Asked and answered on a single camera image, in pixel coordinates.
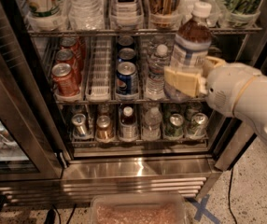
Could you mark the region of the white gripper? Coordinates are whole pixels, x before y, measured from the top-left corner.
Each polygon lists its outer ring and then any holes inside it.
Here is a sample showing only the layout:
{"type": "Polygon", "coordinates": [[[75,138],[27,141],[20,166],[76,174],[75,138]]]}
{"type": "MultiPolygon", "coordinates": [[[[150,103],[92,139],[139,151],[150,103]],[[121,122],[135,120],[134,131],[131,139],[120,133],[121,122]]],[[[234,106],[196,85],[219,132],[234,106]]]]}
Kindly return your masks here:
{"type": "Polygon", "coordinates": [[[205,57],[203,75],[201,72],[190,72],[171,66],[164,68],[166,84],[192,98],[207,94],[207,104],[225,117],[233,116],[238,95],[254,77],[260,75],[261,71],[252,66],[226,63],[225,60],[213,56],[205,57]]]}

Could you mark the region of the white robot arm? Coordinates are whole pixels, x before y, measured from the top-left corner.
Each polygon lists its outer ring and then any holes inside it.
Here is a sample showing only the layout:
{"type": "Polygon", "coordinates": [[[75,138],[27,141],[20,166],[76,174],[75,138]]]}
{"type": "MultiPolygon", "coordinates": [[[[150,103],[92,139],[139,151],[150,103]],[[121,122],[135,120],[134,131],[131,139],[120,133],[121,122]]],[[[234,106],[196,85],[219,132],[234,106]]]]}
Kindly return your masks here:
{"type": "Polygon", "coordinates": [[[200,68],[166,66],[164,81],[186,99],[203,95],[210,108],[245,122],[267,146],[267,76],[261,70],[207,56],[200,68]]]}

